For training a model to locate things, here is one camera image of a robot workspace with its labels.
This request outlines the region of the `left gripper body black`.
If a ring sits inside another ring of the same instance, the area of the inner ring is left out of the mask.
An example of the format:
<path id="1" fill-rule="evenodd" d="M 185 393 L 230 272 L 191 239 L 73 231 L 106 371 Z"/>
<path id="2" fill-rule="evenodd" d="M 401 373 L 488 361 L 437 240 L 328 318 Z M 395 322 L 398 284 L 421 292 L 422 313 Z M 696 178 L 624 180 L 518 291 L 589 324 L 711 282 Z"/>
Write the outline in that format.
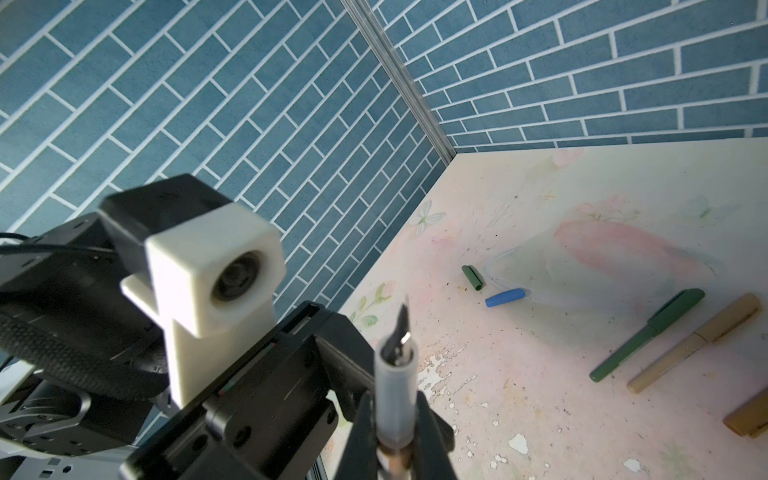
<path id="1" fill-rule="evenodd" d="M 162 329 L 120 289 L 129 273 L 98 213 L 1 248 L 1 348 L 21 369 L 1 436 L 77 457 L 130 443 L 173 403 Z M 138 448 L 124 479 L 301 479 L 369 393 L 372 347 L 304 302 Z"/>

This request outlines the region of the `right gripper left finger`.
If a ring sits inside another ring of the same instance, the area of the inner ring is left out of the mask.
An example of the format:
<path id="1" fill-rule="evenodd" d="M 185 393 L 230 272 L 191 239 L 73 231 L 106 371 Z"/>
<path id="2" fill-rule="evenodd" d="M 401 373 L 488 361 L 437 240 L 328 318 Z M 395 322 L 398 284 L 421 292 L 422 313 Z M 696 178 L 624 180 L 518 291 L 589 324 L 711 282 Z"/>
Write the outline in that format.
<path id="1" fill-rule="evenodd" d="M 365 393 L 357 409 L 335 480 L 376 480 L 378 478 L 378 441 L 373 400 Z"/>

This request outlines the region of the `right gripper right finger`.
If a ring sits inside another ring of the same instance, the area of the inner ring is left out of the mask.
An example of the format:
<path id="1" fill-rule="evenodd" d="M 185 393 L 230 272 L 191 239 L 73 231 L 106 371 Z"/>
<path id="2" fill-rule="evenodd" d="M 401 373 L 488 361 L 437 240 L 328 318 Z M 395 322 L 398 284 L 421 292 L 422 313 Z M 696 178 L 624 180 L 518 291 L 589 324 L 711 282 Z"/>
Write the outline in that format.
<path id="1" fill-rule="evenodd" d="M 423 392 L 417 393 L 416 407 L 412 478 L 457 480 L 449 458 L 449 453 L 455 449 L 452 427 L 432 410 Z"/>

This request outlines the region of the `brown pen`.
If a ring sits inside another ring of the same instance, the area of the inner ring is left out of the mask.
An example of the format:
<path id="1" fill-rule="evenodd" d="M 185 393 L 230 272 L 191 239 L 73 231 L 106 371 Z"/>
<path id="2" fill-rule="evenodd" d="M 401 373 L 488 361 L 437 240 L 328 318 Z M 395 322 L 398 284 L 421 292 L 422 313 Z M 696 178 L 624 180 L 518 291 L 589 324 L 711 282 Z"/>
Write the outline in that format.
<path id="1" fill-rule="evenodd" d="M 627 383 L 627 389 L 633 394 L 641 393 L 679 363 L 702 348 L 722 341 L 762 311 L 760 299 L 753 293 L 745 293 L 643 369 Z"/>
<path id="2" fill-rule="evenodd" d="M 416 433 L 418 347 L 404 302 L 374 356 L 374 426 L 380 479 L 408 479 Z"/>

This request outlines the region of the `dark green pen cap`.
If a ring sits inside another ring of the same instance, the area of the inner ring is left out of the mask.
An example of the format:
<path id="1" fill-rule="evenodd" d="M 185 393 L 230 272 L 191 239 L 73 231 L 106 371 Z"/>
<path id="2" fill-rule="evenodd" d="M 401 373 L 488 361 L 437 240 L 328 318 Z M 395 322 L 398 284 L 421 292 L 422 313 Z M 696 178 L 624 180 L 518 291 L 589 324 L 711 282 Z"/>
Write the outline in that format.
<path id="1" fill-rule="evenodd" d="M 461 270 L 475 291 L 481 291 L 485 287 L 481 274 L 473 265 L 463 265 Z"/>

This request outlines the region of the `green pen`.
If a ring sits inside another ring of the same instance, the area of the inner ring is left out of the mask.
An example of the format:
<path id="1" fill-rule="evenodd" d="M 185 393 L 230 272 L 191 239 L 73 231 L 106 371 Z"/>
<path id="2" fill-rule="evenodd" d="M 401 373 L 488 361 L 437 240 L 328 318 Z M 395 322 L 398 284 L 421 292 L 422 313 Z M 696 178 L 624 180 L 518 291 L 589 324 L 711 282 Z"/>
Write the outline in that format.
<path id="1" fill-rule="evenodd" d="M 589 378 L 595 383 L 601 382 L 628 358 L 680 320 L 704 297 L 705 292 L 699 288 L 684 289 L 677 293 L 660 307 L 638 332 L 593 369 Z"/>

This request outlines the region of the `blue pen cap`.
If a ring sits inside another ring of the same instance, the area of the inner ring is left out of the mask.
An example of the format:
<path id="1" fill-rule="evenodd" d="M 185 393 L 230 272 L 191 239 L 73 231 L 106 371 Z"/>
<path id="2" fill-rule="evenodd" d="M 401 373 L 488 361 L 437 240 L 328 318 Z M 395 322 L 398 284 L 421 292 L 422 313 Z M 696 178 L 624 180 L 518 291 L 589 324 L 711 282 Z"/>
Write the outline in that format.
<path id="1" fill-rule="evenodd" d="M 485 299 L 488 308 L 505 305 L 514 301 L 524 299 L 526 292 L 521 288 L 507 290 Z"/>

